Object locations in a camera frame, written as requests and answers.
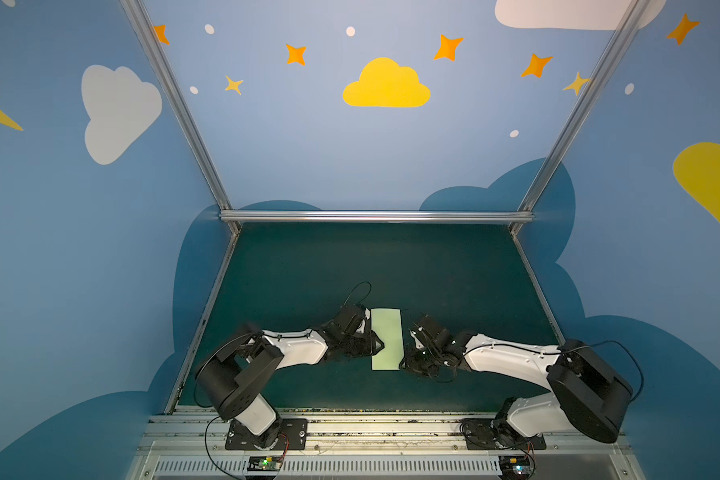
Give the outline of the light green paper sheet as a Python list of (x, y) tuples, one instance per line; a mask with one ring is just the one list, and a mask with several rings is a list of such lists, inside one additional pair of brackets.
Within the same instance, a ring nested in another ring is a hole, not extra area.
[(371, 310), (372, 331), (384, 347), (372, 357), (373, 371), (395, 371), (404, 357), (401, 313), (397, 309)]

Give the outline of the green controller board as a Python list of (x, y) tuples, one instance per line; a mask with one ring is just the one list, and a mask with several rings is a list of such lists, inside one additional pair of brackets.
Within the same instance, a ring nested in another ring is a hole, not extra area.
[(248, 473), (279, 472), (283, 466), (283, 460), (279, 457), (251, 456), (248, 459), (246, 471)]
[(526, 480), (534, 473), (531, 461), (527, 457), (501, 456), (499, 458), (500, 479)]

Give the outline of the left green controller board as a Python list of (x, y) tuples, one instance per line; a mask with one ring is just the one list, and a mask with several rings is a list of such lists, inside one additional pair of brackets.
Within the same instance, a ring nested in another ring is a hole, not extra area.
[(279, 457), (251, 456), (248, 459), (246, 471), (248, 473), (279, 472), (283, 466), (283, 460)]

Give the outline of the right green controller board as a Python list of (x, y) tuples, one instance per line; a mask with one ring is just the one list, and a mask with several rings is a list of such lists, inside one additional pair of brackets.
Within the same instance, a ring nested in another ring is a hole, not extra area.
[(501, 456), (499, 458), (500, 479), (526, 480), (534, 473), (531, 461), (527, 457)]

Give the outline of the dark green table mat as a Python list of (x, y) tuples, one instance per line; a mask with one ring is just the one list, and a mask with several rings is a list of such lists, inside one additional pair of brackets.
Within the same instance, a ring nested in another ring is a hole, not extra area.
[[(405, 324), (429, 315), (454, 333), (556, 340), (504, 226), (254, 223), (242, 230), (197, 357), (244, 323), (301, 331), (358, 300), (399, 310)], [(279, 409), (495, 411), (507, 398), (539, 393), (499, 374), (433, 380), (340, 358), (278, 371), (264, 395)]]

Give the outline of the right aluminium frame post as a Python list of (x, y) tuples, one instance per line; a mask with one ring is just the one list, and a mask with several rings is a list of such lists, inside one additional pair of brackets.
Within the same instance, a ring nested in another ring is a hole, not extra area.
[(625, 14), (591, 72), (590, 81), (585, 86), (585, 91), (579, 95), (579, 99), (576, 101), (563, 129), (520, 203), (518, 214), (522, 217), (532, 215), (536, 204), (562, 164), (587, 117), (633, 42), (640, 29), (640, 21), (649, 5), (650, 1), (648, 0), (631, 1), (628, 4)]

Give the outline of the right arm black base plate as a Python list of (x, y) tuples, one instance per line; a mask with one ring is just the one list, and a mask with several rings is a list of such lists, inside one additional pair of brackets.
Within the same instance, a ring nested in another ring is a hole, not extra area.
[(542, 435), (522, 437), (512, 430), (506, 422), (495, 425), (493, 419), (468, 418), (459, 424), (469, 450), (545, 450), (547, 444)]

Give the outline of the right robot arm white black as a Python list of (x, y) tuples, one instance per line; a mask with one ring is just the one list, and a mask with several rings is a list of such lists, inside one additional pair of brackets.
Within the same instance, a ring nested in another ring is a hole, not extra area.
[(543, 388), (532, 398), (510, 397), (496, 416), (464, 437), (483, 449), (519, 449), (545, 433), (573, 432), (613, 444), (634, 397), (630, 383), (592, 346), (568, 340), (563, 345), (529, 345), (476, 332), (451, 334), (429, 316), (411, 331), (414, 345), (399, 366), (419, 376), (441, 371), (487, 372)]

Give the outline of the aluminium frame post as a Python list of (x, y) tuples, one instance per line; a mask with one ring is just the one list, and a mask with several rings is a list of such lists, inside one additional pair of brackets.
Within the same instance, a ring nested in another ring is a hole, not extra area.
[(536, 204), (562, 164), (587, 117), (633, 42), (640, 29), (640, 21), (649, 5), (650, 1), (648, 0), (631, 1), (628, 4), (625, 14), (591, 72), (590, 81), (585, 86), (585, 91), (579, 95), (579, 99), (576, 101), (563, 129), (520, 203), (518, 214), (522, 217), (532, 215)]
[(227, 192), (192, 117), (167, 55), (161, 47), (161, 42), (158, 40), (144, 2), (122, 0), (120, 4), (149, 60), (216, 204), (221, 210), (231, 210), (232, 205)]

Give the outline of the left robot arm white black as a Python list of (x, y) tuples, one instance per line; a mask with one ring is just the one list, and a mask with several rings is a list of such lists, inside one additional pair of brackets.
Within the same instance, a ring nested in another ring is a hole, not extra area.
[(276, 371), (371, 357), (384, 348), (372, 330), (371, 311), (343, 305), (332, 319), (299, 332), (243, 325), (201, 363), (194, 380), (219, 418), (240, 429), (248, 446), (270, 449), (285, 435), (281, 416), (262, 395)]

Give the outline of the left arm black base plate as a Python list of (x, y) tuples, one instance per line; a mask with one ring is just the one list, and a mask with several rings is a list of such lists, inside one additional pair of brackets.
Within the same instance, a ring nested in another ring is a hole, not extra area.
[(238, 420), (232, 420), (224, 448), (242, 450), (304, 450), (308, 421), (305, 418), (277, 419), (259, 435), (253, 434)]

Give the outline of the left aluminium frame post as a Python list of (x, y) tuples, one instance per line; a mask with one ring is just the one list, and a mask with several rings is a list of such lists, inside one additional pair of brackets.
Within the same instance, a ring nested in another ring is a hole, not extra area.
[(161, 47), (161, 42), (158, 40), (144, 2), (122, 0), (120, 4), (149, 60), (216, 204), (221, 210), (231, 210), (232, 205), (227, 192), (192, 117), (167, 55)]

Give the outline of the aluminium front rail bed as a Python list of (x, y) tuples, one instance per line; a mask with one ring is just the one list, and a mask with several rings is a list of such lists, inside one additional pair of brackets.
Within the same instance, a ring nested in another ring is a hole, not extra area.
[[(643, 479), (624, 436), (602, 444), (574, 432), (545, 433), (545, 450), (469, 450), (459, 432), (477, 412), (287, 410), (305, 418), (304, 450), (224, 448), (229, 424), (208, 409), (152, 417), (130, 479), (500, 479), (501, 456), (527, 457), (529, 479)], [(248, 473), (251, 456), (279, 457), (279, 472)]]

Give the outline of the back horizontal aluminium bar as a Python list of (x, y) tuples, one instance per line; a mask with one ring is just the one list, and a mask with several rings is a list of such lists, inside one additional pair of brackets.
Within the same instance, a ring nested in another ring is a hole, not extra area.
[(531, 212), (222, 210), (227, 222), (526, 224)]

